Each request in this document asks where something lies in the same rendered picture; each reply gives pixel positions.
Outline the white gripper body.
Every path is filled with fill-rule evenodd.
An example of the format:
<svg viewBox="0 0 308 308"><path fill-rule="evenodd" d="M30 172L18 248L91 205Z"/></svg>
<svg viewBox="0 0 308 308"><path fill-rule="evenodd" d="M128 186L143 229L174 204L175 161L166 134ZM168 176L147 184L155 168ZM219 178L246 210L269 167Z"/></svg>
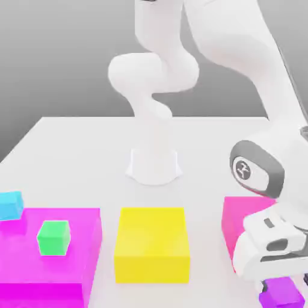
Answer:
<svg viewBox="0 0 308 308"><path fill-rule="evenodd" d="M308 255L299 256L289 251L288 244L287 238L280 238L260 248L244 232L236 242L232 259L237 276L260 282L308 273Z"/></svg>

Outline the small purple cube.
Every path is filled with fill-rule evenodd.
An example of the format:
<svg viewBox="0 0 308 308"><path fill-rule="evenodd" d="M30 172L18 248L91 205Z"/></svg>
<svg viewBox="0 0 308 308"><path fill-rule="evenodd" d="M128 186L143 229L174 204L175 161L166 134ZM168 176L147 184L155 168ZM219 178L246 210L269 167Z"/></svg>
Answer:
<svg viewBox="0 0 308 308"><path fill-rule="evenodd" d="M259 294L262 308L304 308L305 299L290 277L265 280L268 290Z"/></svg>

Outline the small green cube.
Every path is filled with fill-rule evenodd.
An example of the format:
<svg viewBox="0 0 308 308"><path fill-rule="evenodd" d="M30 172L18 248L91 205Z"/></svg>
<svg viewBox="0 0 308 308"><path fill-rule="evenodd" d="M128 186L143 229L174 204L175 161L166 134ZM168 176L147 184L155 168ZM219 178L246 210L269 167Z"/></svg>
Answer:
<svg viewBox="0 0 308 308"><path fill-rule="evenodd" d="M42 256L65 256L71 240L67 220L44 220L37 234Z"/></svg>

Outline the small cyan cube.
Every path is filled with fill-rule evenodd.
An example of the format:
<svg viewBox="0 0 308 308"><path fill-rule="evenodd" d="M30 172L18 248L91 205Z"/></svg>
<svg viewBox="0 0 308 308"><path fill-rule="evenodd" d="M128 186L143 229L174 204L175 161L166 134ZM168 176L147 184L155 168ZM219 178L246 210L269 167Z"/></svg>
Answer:
<svg viewBox="0 0 308 308"><path fill-rule="evenodd" d="M18 220L24 209L20 191L0 192L0 221Z"/></svg>

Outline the large pink box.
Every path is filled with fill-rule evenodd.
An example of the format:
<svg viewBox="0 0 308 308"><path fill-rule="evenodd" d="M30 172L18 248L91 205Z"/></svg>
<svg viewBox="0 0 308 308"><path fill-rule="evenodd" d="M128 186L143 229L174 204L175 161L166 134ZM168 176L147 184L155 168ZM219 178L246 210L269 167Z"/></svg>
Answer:
<svg viewBox="0 0 308 308"><path fill-rule="evenodd" d="M226 196L224 198L221 230L232 265L236 242L244 232L244 218L271 207L275 203L276 201L269 197Z"/></svg>

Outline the large yellow box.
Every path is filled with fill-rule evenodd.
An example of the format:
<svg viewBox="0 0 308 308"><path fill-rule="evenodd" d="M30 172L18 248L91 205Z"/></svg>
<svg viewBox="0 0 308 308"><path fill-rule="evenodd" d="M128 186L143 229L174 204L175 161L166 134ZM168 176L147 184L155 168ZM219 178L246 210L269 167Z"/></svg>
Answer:
<svg viewBox="0 0 308 308"><path fill-rule="evenodd" d="M116 283L184 284L190 265L184 208L121 209L114 250Z"/></svg>

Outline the large magenta box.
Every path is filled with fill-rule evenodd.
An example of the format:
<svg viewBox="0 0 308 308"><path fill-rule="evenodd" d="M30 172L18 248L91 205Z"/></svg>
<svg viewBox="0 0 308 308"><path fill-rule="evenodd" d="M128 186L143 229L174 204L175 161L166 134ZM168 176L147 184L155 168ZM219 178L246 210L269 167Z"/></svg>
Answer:
<svg viewBox="0 0 308 308"><path fill-rule="evenodd" d="M65 256L40 254L45 220L69 222ZM0 308L88 308L101 243L98 208L27 208L0 221Z"/></svg>

